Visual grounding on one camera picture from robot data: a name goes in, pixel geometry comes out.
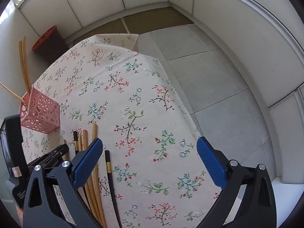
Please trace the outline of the black chopstick gold band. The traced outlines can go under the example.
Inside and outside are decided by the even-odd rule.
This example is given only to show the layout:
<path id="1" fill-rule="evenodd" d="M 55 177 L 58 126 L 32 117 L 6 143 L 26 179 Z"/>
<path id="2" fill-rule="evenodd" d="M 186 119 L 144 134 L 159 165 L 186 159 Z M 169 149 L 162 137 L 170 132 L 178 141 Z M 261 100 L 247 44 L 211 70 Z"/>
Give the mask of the black chopstick gold band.
<path id="1" fill-rule="evenodd" d="M 77 154 L 79 152 L 79 144 L 78 144 L 78 132 L 76 130 L 73 131 L 73 143 L 74 143 L 75 154 Z"/>
<path id="2" fill-rule="evenodd" d="M 109 183 L 109 188 L 110 188 L 110 195 L 111 195 L 111 200 L 112 200 L 115 216 L 116 216 L 119 228 L 122 228 L 120 214 L 119 214 L 117 201 L 116 201 L 114 184 L 113 184 L 113 176 L 112 176 L 112 169 L 111 169 L 111 158 L 110 158 L 110 151 L 109 150 L 105 150 L 105 161 L 106 161 L 108 183 Z"/>

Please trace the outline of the brown floor mat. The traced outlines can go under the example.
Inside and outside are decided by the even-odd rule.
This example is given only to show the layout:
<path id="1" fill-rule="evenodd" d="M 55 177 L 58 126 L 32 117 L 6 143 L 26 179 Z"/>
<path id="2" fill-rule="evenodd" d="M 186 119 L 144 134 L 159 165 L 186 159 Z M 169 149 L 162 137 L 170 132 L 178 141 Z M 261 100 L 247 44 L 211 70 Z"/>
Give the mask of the brown floor mat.
<path id="1" fill-rule="evenodd" d="M 66 42 L 69 47 L 78 42 L 97 34 L 108 33 L 134 33 L 143 34 L 146 32 L 164 29 L 168 27 L 192 24 L 189 18 L 173 7 L 156 8 L 143 11 L 125 17 L 121 17 L 100 26 L 76 33 Z"/>

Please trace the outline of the floral tablecloth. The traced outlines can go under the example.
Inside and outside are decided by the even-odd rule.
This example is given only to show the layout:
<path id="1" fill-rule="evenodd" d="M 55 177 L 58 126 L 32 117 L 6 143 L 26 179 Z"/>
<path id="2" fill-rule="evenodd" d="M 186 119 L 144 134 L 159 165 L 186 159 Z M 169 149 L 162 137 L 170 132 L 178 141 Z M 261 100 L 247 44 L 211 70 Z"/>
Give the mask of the floral tablecloth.
<path id="1" fill-rule="evenodd" d="M 196 227 L 214 204 L 215 186 L 196 151 L 198 130 L 159 60 L 132 50 L 135 35 L 92 36 L 59 57 L 34 83 L 57 101 L 60 128 L 24 128 L 30 162 L 97 126 L 104 156 L 99 196 L 107 227 Z"/>

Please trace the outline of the pink perforated utensil basket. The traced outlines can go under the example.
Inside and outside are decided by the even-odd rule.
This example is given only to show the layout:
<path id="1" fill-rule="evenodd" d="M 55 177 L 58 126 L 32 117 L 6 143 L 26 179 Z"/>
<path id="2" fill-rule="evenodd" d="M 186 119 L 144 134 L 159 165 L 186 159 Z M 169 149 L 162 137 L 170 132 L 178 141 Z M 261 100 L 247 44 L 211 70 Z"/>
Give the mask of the pink perforated utensil basket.
<path id="1" fill-rule="evenodd" d="M 60 128 L 60 107 L 58 102 L 41 93 L 32 86 L 30 93 L 20 102 L 21 126 L 48 134 Z"/>

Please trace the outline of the brown trash bin orange liner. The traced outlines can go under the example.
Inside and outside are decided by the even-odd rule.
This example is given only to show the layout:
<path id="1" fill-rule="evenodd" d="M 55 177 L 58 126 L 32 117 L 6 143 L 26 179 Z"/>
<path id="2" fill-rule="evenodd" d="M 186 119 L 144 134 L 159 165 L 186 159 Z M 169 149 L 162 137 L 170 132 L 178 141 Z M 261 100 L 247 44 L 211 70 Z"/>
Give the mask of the brown trash bin orange liner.
<path id="1" fill-rule="evenodd" d="M 60 35 L 57 25 L 54 25 L 35 42 L 31 50 L 49 64 L 53 64 L 69 50 L 69 46 Z"/>

